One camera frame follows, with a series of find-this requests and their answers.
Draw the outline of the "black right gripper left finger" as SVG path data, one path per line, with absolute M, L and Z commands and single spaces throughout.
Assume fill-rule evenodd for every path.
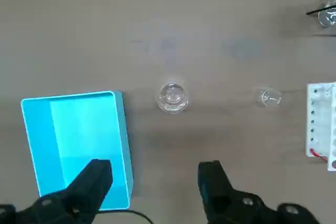
M 93 159 L 63 190 L 17 211 L 1 204 L 1 223 L 92 223 L 113 182 L 109 160 Z

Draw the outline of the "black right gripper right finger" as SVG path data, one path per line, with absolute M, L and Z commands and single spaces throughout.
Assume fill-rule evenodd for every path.
M 219 161 L 199 163 L 198 187 L 208 223 L 319 222 L 299 204 L 282 203 L 274 210 L 266 206 L 259 196 L 234 189 Z

